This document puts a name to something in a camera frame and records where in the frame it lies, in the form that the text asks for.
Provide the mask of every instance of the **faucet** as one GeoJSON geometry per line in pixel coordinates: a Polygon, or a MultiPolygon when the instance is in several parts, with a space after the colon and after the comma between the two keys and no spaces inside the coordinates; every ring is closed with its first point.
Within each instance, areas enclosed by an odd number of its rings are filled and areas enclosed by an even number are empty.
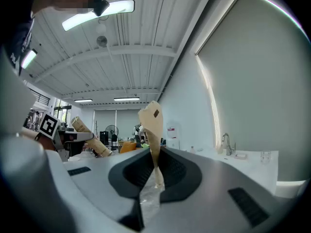
{"type": "Polygon", "coordinates": [[[225,142],[225,137],[226,137],[226,136],[227,136],[227,147],[229,147],[229,148],[227,148],[227,155],[231,155],[231,154],[232,154],[232,149],[231,149],[231,147],[230,147],[230,140],[229,140],[229,135],[228,135],[228,133],[224,133],[224,134],[223,134],[222,143],[225,142]]]}

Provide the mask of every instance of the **black slot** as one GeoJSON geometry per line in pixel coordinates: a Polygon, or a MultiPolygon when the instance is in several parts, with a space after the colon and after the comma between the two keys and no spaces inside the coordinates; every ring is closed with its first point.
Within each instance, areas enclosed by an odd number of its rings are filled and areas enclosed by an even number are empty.
{"type": "Polygon", "coordinates": [[[89,169],[88,167],[84,166],[84,167],[76,168],[76,169],[73,169],[73,170],[68,170],[68,173],[69,173],[70,176],[73,176],[73,175],[77,175],[77,174],[80,174],[80,173],[85,173],[85,172],[88,172],[88,171],[91,171],[91,169],[89,169]]]}
{"type": "Polygon", "coordinates": [[[242,211],[248,222],[255,227],[266,220],[269,215],[242,188],[228,190],[228,193],[242,211]]]}

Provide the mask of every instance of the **glass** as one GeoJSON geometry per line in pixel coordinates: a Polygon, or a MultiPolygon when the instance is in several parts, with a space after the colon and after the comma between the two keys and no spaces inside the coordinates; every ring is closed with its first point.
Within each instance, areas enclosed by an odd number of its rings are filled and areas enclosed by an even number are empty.
{"type": "Polygon", "coordinates": [[[56,99],[55,107],[59,107],[59,106],[60,106],[60,99],[56,99]]]}
{"type": "Polygon", "coordinates": [[[58,119],[61,121],[62,120],[62,114],[63,114],[63,111],[60,110],[58,111],[58,119]]]}
{"type": "Polygon", "coordinates": [[[67,114],[67,110],[63,110],[63,114],[62,114],[62,118],[61,118],[61,122],[66,122],[66,114],[67,114]]]}
{"type": "Polygon", "coordinates": [[[61,106],[61,107],[63,107],[63,106],[68,106],[68,103],[61,100],[61,101],[60,101],[60,106],[61,106]]]}
{"type": "Polygon", "coordinates": [[[66,123],[68,124],[68,127],[69,127],[69,124],[70,124],[70,114],[71,114],[71,109],[68,109],[67,110],[67,121],[66,121],[66,123]]]}
{"type": "Polygon", "coordinates": [[[271,159],[271,151],[265,150],[260,153],[260,161],[263,164],[268,164],[271,159]]]}

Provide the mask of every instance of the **table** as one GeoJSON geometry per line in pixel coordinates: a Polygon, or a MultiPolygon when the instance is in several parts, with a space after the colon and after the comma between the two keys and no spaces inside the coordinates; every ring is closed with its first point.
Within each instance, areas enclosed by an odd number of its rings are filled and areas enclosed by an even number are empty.
{"type": "Polygon", "coordinates": [[[278,151],[271,151],[271,160],[268,164],[261,163],[260,151],[237,150],[236,153],[247,154],[247,159],[235,159],[233,154],[227,156],[225,151],[222,154],[218,154],[215,148],[196,152],[197,155],[219,160],[235,167],[237,170],[275,195],[278,173],[278,151]]]}
{"type": "Polygon", "coordinates": [[[135,142],[135,141],[118,141],[119,146],[123,146],[125,142],[135,142]]]}

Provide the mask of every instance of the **ceiling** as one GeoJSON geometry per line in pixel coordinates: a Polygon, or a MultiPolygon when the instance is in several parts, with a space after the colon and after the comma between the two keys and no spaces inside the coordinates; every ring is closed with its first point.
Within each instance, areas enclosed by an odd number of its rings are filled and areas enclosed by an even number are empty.
{"type": "Polygon", "coordinates": [[[83,107],[133,105],[115,103],[115,97],[138,96],[141,105],[158,100],[208,0],[134,1],[134,12],[101,18],[109,49],[96,43],[103,35],[96,31],[98,19],[66,32],[62,22],[72,14],[41,11],[31,41],[38,54],[25,70],[30,81],[73,105],[74,99],[93,99],[83,107]]]}

